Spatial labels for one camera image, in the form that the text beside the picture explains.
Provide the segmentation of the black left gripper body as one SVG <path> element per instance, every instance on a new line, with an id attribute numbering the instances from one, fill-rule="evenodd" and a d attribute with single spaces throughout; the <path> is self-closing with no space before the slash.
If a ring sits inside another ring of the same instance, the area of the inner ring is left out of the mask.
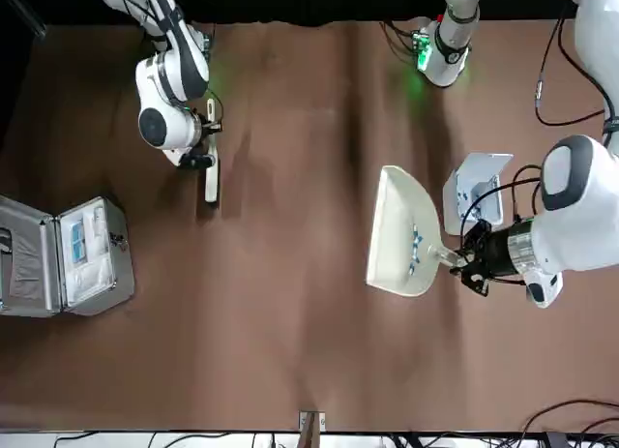
<path id="1" fill-rule="evenodd" d="M 512 274 L 512 260 L 508 248 L 508 228 L 489 232 L 483 242 L 482 263 L 491 278 Z"/>

